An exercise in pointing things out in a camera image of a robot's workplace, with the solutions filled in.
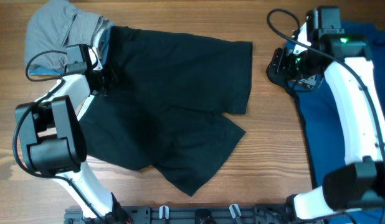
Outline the black shorts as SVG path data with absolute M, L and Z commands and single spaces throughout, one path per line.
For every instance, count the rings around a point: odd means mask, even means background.
M 129 170 L 158 169 L 194 195 L 244 136 L 251 42 L 112 27 L 105 68 L 119 82 L 95 95 L 80 119 L 87 153 Z

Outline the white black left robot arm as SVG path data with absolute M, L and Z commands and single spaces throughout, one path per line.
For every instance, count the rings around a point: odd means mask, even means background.
M 87 145 L 75 110 L 103 86 L 100 61 L 86 44 L 64 51 L 68 64 L 45 95 L 18 105 L 12 151 L 29 175 L 60 184 L 81 208 L 84 223 L 131 223 L 129 214 L 89 167 Z

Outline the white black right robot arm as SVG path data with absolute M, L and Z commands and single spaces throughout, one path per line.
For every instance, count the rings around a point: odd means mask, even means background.
M 385 119 L 374 84 L 368 41 L 358 34 L 325 34 L 295 50 L 277 48 L 267 67 L 269 80 L 297 100 L 327 84 L 343 133 L 345 163 L 320 186 L 292 195 L 289 222 L 314 222 L 347 212 L 381 208 L 385 223 Z

